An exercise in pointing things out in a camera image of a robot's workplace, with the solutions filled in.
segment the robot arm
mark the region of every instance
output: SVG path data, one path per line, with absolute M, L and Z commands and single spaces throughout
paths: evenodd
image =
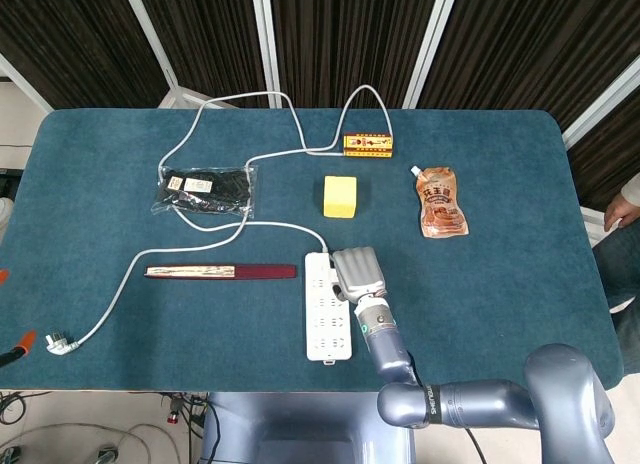
M 562 344 L 543 346 L 525 365 L 530 393 L 506 380 L 422 385 L 384 299 L 384 277 L 370 247 L 333 254 L 342 294 L 376 371 L 386 382 L 378 412 L 390 425 L 540 429 L 543 463 L 613 463 L 604 443 L 614 414 L 589 360 Z

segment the yellow sponge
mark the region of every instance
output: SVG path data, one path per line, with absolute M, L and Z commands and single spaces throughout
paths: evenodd
M 355 177 L 325 176 L 325 217 L 351 218 L 356 214 L 357 182 Z

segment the dark curtain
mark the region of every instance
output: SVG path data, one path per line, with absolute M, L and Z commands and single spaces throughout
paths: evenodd
M 569 149 L 569 162 L 580 203 L 604 211 L 640 172 L 640 89 Z
M 127 0 L 0 0 L 0 52 L 56 109 L 156 107 L 167 83 Z
M 143 2 L 181 86 L 212 97 L 266 90 L 252 0 Z M 229 104 L 268 107 L 268 100 Z
M 283 92 L 299 107 L 342 107 L 371 84 L 401 107 L 434 0 L 272 0 Z M 361 94 L 355 107 L 377 107 Z
M 640 0 L 456 0 L 418 107 L 549 111 L 566 129 L 640 52 Z

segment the electrical plug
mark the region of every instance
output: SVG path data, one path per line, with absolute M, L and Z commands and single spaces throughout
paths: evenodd
M 63 356 L 76 350 L 80 345 L 77 342 L 68 342 L 64 334 L 54 332 L 47 335 L 47 351 L 56 356 Z
M 169 424 L 177 424 L 180 418 L 180 411 L 184 406 L 184 400 L 181 397 L 172 397 L 171 404 L 169 404 L 169 415 L 167 416 L 167 422 Z
M 196 426 L 200 427 L 201 429 L 204 429 L 205 417 L 206 415 L 204 412 L 202 414 L 196 414 L 191 418 L 191 422 L 193 422 Z

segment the floor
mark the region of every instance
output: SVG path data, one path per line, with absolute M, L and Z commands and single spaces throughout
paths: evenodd
M 31 145 L 44 113 L 12 83 L 0 83 L 0 168 L 22 168 L 30 149 L 2 145 Z M 628 376 L 609 391 L 617 425 L 607 439 L 618 464 L 640 462 L 638 417 L 640 416 L 640 375 Z M 11 426 L 0 426 L 0 449 L 5 441 L 24 447 L 24 464 L 86 464 L 97 450 L 115 444 L 122 434 L 101 428 L 65 426 L 41 429 L 60 423 L 89 423 L 131 432 L 149 448 L 153 464 L 187 464 L 187 428 L 166 422 L 169 401 L 154 394 L 106 392 L 55 392 L 27 400 L 24 418 Z M 7 410 L 7 418 L 18 409 Z M 157 427 L 140 426 L 147 424 Z M 521 430 L 476 430 L 476 437 L 489 463 L 538 464 L 540 441 L 537 432 Z M 175 455 L 172 440 L 179 452 Z M 147 462 L 142 441 L 128 436 L 120 444 L 119 462 Z M 420 464 L 466 464 L 480 460 L 462 430 L 431 426 L 416 433 Z

